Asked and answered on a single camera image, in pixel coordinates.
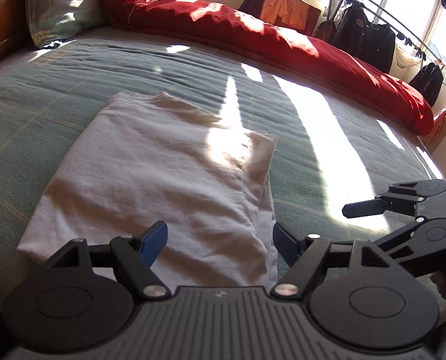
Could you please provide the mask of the white printed t-shirt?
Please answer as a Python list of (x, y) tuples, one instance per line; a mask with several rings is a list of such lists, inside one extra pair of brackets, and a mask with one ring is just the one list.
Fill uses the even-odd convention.
[(72, 239), (106, 244), (162, 220), (152, 269), (169, 288), (270, 287), (277, 141), (169, 94), (119, 93), (64, 157), (17, 249), (42, 263)]

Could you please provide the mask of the metal clothes rack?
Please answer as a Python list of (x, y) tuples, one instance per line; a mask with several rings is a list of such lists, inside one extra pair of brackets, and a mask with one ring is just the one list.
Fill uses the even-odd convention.
[[(337, 15), (339, 9), (341, 8), (341, 6), (344, 2), (348, 2), (349, 4), (352, 4), (352, 3), (358, 2), (358, 1), (359, 0), (340, 0), (337, 4), (336, 11), (331, 16), (330, 19), (333, 20), (335, 18), (335, 16)], [(369, 2), (370, 4), (374, 5), (377, 8), (377, 11), (373, 11), (373, 10), (369, 9), (368, 7), (364, 6), (364, 8), (368, 12), (370, 12), (374, 16), (374, 18), (382, 20), (384, 23), (388, 24), (392, 29), (396, 30), (397, 33), (402, 33), (400, 31), (400, 29), (406, 30), (410, 34), (410, 37), (406, 37), (406, 39), (412, 39), (417, 42), (414, 45), (414, 48), (416, 50), (420, 50), (422, 55), (427, 55), (427, 54), (432, 55), (435, 59), (435, 63), (438, 64), (439, 66), (444, 67), (444, 62), (442, 61), (442, 59), (436, 53), (434, 53), (431, 50), (431, 47), (429, 47), (424, 41), (422, 41), (422, 39), (420, 37), (418, 37), (409, 27), (407, 27), (403, 22), (398, 20), (394, 15), (392, 15), (384, 7), (378, 5), (373, 0), (366, 0), (366, 1)]]

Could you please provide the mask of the green plaid bed blanket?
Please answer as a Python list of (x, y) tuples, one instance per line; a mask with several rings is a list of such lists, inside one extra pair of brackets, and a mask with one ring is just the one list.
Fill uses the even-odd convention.
[(30, 262), (16, 247), (73, 142), (119, 92), (166, 92), (278, 137), (276, 218), (299, 233), (375, 239), (399, 214), (345, 219), (347, 203), (392, 183), (438, 179), (414, 134), (376, 111), (281, 69), (207, 46), (99, 28), (57, 49), (0, 63), (0, 305)]

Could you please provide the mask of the orange curtain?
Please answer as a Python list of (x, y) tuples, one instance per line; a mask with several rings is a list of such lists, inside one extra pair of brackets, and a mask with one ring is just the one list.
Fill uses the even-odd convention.
[(428, 136), (422, 138), (426, 149), (433, 153), (446, 136), (446, 107), (434, 118), (434, 127)]

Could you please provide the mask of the black hanging jacket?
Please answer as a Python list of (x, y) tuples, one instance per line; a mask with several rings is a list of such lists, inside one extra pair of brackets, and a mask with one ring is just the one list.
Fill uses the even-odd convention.
[(443, 82), (444, 76), (440, 67), (436, 63), (428, 63), (428, 65), (420, 69), (409, 84), (422, 94), (430, 107), (433, 107)]

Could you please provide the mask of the cream hanging garment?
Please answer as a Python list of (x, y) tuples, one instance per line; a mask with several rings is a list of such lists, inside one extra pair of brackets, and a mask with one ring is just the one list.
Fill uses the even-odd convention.
[(408, 69), (416, 66), (420, 66), (422, 58), (411, 54), (408, 54), (402, 47), (395, 45), (393, 53), (392, 68)]

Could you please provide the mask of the dark hanging jacket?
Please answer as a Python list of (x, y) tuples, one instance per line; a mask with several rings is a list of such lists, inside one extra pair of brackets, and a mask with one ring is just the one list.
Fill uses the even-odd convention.
[(322, 22), (313, 36), (383, 73), (391, 70), (396, 34), (389, 24), (372, 24), (360, 2), (354, 2), (343, 12), (338, 25), (331, 19)]

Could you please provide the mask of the red duvet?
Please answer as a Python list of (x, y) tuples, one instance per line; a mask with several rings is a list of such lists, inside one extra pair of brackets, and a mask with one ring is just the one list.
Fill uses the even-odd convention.
[(197, 42), (312, 80), (416, 135), (434, 127), (431, 106), (406, 82), (325, 41), (268, 24), (218, 2), (99, 0), (112, 27)]

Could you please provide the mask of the orange hanging garment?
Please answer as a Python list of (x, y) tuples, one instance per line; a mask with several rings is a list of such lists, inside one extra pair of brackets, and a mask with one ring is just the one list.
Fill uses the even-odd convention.
[(319, 16), (320, 10), (303, 0), (264, 0), (260, 19), (311, 35)]

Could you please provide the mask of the green plaid pillow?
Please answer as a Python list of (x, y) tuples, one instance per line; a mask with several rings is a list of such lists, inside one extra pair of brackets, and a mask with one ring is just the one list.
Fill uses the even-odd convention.
[(39, 49), (104, 22), (99, 0), (26, 0), (27, 23)]

